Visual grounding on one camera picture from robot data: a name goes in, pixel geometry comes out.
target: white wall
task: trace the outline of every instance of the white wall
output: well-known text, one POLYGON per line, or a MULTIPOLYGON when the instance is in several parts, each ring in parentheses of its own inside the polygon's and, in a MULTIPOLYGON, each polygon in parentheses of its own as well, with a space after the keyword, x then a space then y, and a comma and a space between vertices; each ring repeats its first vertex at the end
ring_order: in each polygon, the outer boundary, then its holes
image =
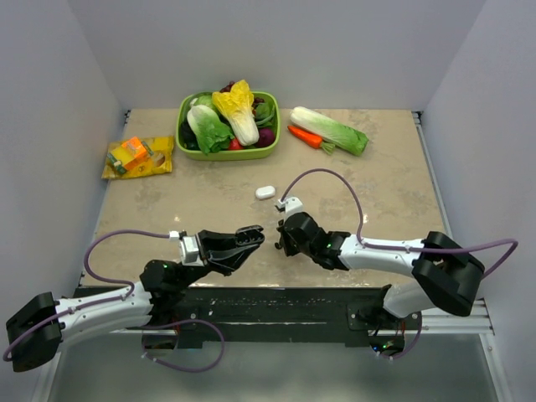
POLYGON ((246 78, 283 106, 422 110, 484 0, 70 0, 128 107, 246 78))
POLYGON ((520 241, 484 288, 517 402, 536 400, 535 38, 536 2, 487 0, 424 114, 454 235, 520 241))
MULTIPOLYGON (((0 3, 0 322, 73 291, 120 111, 65 0, 0 3)), ((0 362, 0 400, 28 400, 38 374, 0 362)))

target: green bowl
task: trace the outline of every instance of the green bowl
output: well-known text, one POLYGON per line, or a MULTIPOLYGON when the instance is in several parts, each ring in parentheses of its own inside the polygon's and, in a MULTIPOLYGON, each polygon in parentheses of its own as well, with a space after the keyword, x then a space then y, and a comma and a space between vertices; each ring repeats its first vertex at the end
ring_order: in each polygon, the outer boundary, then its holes
POLYGON ((274 105, 274 107, 276 108, 276 114, 274 115, 274 119, 272 121, 271 126, 269 126, 269 128, 274 131, 274 134, 276 134, 276 140, 273 144, 266 148, 250 148, 241 149, 239 151, 220 151, 216 153, 210 153, 209 155, 205 155, 201 151, 191 151, 189 149, 186 149, 186 147, 184 146, 183 139, 178 134, 178 128, 181 126, 181 123, 184 121, 184 119, 186 119, 188 105, 190 104, 192 98, 197 95, 194 94, 188 96, 186 99, 183 100, 180 112, 178 113, 177 129, 175 131, 175 142, 177 143, 178 149, 184 152, 187 157, 198 161, 245 161, 248 159, 261 159, 262 157, 267 157, 272 152, 274 152, 274 149, 279 142, 279 135, 281 131, 281 118, 279 116, 279 106, 277 105, 277 100, 273 95, 269 94, 268 92, 259 92, 255 90, 253 90, 252 92, 254 97, 262 98, 265 100, 265 102, 274 105))

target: carrot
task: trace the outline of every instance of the carrot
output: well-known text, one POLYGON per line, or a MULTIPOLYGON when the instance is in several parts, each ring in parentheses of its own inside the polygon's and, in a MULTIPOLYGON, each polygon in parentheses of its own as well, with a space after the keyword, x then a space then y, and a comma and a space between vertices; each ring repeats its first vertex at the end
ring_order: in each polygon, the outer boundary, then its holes
POLYGON ((300 140, 304 141, 309 147, 313 148, 321 148, 323 149, 328 155, 331 155, 333 153, 333 149, 335 148, 335 144, 330 144, 329 142, 323 141, 322 137, 313 134, 312 132, 302 130, 299 127, 295 126, 287 126, 288 131, 291 132, 291 134, 299 138, 300 140))

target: gray floor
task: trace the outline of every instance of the gray floor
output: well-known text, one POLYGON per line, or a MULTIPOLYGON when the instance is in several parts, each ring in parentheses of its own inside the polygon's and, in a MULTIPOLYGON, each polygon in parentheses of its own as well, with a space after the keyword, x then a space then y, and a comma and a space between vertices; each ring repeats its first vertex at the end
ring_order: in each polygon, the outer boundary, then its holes
MULTIPOLYGON (((477 335, 425 335, 399 361, 337 344, 229 343, 204 374, 178 373, 141 359, 140 336, 112 334, 62 355, 49 402, 475 401, 497 397, 477 335)), ((219 351, 175 351, 200 366, 219 351)))

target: marble tabletop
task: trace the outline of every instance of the marble tabletop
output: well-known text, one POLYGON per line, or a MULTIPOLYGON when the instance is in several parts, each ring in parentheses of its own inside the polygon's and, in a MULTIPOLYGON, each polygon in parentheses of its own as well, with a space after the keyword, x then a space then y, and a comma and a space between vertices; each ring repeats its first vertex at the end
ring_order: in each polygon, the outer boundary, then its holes
MULTIPOLYGON (((265 243, 232 276, 212 273, 198 286, 383 286, 404 283, 403 276, 380 271, 326 271, 304 255, 286 258, 276 250, 276 224, 281 216, 276 198, 255 199, 258 187, 276 187, 280 197, 292 179, 311 168, 341 173, 363 205, 363 235, 409 240, 443 231, 440 209, 430 180, 419 135, 410 111, 319 110, 367 134, 361 157, 337 149, 332 156, 315 150, 286 129, 290 110, 281 110, 281 139, 265 159, 200 162, 173 151, 173 172, 149 178, 112 181, 107 189, 95 235, 116 229, 167 233, 201 229, 233 233, 260 224, 265 243)), ((135 109, 124 137, 173 136, 178 110, 135 109)), ((335 177, 314 173, 291 191, 325 229, 354 232, 358 213, 349 191, 335 177)), ((103 276, 136 281, 152 259, 177 260, 178 245, 136 235, 116 236, 93 252, 90 263, 103 276)), ((82 285, 100 282, 85 276, 82 285)))

